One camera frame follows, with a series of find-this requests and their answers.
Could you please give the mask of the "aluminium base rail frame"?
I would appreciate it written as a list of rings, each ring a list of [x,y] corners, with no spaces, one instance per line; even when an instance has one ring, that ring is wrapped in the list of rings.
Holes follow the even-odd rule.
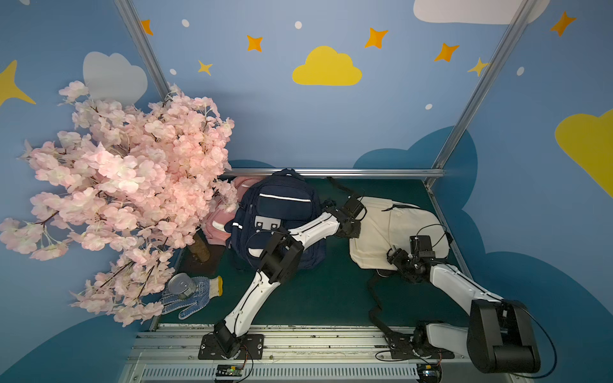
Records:
[[[137,335],[121,382],[417,382],[418,364],[439,365],[444,382],[517,382],[507,374],[483,374],[467,357],[392,360],[374,327],[255,326],[265,336],[261,360],[199,360],[208,325],[162,323]],[[217,381],[218,365],[244,367],[238,381]]]

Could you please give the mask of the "left green circuit board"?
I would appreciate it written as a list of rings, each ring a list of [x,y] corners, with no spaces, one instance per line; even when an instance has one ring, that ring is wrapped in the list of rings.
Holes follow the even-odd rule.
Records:
[[[244,376],[244,367],[239,365],[218,365],[215,371],[217,381],[238,381]]]

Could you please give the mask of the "left aluminium frame post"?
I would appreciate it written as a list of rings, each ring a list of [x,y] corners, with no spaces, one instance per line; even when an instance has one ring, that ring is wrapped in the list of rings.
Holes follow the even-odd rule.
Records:
[[[148,40],[148,35],[140,22],[137,9],[130,0],[115,0],[120,16],[127,27],[132,41],[134,42],[140,57],[145,63],[149,76],[156,86],[156,90],[162,98],[169,93],[169,85],[164,77],[161,66],[154,54],[153,48]]]

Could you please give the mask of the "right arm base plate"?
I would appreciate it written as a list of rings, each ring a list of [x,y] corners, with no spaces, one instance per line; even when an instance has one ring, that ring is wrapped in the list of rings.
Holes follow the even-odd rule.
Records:
[[[412,359],[416,357],[455,359],[453,352],[432,346],[427,341],[425,332],[418,331],[416,335],[392,332],[385,334],[384,338],[389,346],[392,359]]]

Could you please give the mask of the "aluminium frame post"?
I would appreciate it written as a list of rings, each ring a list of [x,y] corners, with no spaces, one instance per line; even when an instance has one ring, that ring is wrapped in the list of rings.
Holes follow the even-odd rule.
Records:
[[[529,19],[539,2],[536,0],[522,1],[518,6],[517,12],[511,19],[509,26],[504,32],[501,41],[496,47],[491,62],[485,73],[481,75],[468,103],[463,109],[453,129],[448,135],[440,153],[437,155],[433,163],[433,170],[442,172],[445,165],[452,156],[454,150],[458,146],[462,136],[467,131],[469,125],[477,115],[482,102],[485,100],[488,92],[494,85],[498,75],[507,62],[510,54],[514,50],[522,34],[525,32],[529,24]]]
[[[132,41],[134,42],[140,57],[145,63],[149,76],[156,86],[156,90],[162,98],[169,93],[169,85],[164,77],[161,66],[154,54],[153,48],[148,40],[148,35],[140,22],[137,9],[130,0],[115,0],[120,16],[127,27]]]

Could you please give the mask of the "rear horizontal aluminium bar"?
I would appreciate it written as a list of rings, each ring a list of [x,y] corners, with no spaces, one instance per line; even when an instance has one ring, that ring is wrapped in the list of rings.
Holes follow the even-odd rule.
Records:
[[[226,177],[269,176],[281,169],[233,169],[225,172]],[[427,179],[442,178],[442,169],[295,169],[306,178],[368,178],[368,179]]]

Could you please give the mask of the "pink backpack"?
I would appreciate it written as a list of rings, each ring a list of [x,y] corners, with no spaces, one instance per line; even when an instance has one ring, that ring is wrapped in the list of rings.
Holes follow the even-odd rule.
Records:
[[[237,190],[237,203],[240,203],[249,188],[263,180],[258,176],[239,176],[231,181],[231,185]],[[236,210],[226,212],[223,207],[216,207],[201,223],[201,230],[210,245],[225,246],[231,233],[225,225],[236,216]]]

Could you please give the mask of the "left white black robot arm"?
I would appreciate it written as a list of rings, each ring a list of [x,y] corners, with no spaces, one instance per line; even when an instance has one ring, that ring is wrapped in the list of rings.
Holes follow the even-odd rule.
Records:
[[[329,236],[358,238],[366,215],[362,201],[351,196],[342,207],[327,207],[319,217],[298,228],[274,230],[260,254],[251,285],[230,314],[213,327],[220,355],[231,359],[239,354],[255,316],[271,293],[298,271],[306,249]]]

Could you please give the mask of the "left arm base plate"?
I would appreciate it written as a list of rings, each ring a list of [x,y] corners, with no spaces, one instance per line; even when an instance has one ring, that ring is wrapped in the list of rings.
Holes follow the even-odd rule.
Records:
[[[199,360],[235,360],[248,357],[261,360],[263,357],[265,336],[263,334],[246,334],[241,338],[220,341],[209,333],[201,339],[197,358]]]

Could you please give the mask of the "blue patterned cloth item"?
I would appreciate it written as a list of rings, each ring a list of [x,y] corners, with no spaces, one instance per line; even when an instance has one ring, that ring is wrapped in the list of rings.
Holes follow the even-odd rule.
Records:
[[[163,305],[162,315],[179,311],[178,319],[185,320],[204,309],[210,301],[223,295],[223,279],[221,276],[209,279],[198,276],[190,279],[194,285],[193,293],[186,298],[181,294],[173,294],[166,289],[161,298]]]

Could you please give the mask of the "right side floor rail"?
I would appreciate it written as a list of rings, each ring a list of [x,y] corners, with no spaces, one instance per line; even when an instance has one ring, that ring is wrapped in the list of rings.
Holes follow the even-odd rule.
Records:
[[[442,208],[439,202],[437,202],[437,198],[434,195],[434,192],[431,186],[428,183],[425,183],[425,188],[428,193],[429,200],[432,206],[434,207],[434,211],[436,212],[437,217],[439,218],[440,222],[445,226],[446,230],[448,231],[448,233],[450,233],[450,235],[453,238],[453,241],[450,243],[450,248],[454,254],[456,261],[458,262],[458,267],[464,274],[466,274],[470,279],[472,279],[473,276],[465,262],[465,259],[461,253],[461,249],[458,247],[458,241],[456,241],[455,235],[451,231],[451,226],[447,222],[447,219],[444,216],[444,213],[442,211]]]

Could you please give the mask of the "navy blue backpack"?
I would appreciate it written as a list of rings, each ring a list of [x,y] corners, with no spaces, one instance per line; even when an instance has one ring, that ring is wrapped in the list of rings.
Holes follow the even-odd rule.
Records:
[[[310,223],[322,214],[316,189],[293,169],[264,178],[240,198],[235,218],[225,224],[227,247],[236,258],[257,268],[260,253],[274,232]]]

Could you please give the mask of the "right aluminium frame post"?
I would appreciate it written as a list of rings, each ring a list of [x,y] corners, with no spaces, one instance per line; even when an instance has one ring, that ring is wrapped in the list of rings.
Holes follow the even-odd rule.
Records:
[[[481,75],[468,103],[463,109],[453,129],[448,135],[440,153],[437,155],[433,163],[433,170],[442,172],[445,165],[452,156],[454,150],[458,146],[462,136],[467,131],[469,125],[477,115],[482,102],[485,100],[488,92],[494,85],[498,75],[507,62],[510,54],[514,50],[522,34],[525,32],[529,24],[529,19],[539,2],[536,0],[522,1],[518,6],[517,12],[511,19],[509,26],[504,32],[501,41],[496,47],[491,62],[485,73]]]

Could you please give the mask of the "green circuit board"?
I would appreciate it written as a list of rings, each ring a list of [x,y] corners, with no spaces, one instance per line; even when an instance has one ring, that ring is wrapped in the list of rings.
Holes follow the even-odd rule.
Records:
[[[218,365],[215,371],[217,381],[238,381],[244,376],[244,367],[239,365]]]
[[[442,380],[442,369],[439,365],[418,364],[417,383],[440,383]]]

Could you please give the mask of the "beige backpack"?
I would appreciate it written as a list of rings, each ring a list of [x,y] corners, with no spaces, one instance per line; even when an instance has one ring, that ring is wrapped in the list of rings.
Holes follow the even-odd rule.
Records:
[[[375,286],[383,279],[394,275],[400,277],[396,267],[386,260],[388,250],[400,247],[408,251],[411,236],[429,236],[436,252],[434,265],[447,264],[451,242],[449,233],[434,213],[418,205],[360,196],[336,180],[328,180],[351,196],[356,195],[367,208],[360,236],[350,239],[350,257],[360,268],[375,272],[367,282],[367,290],[375,301],[375,306],[369,311],[371,323],[381,330],[383,335],[397,332],[378,317],[382,311],[382,302],[375,292]]]

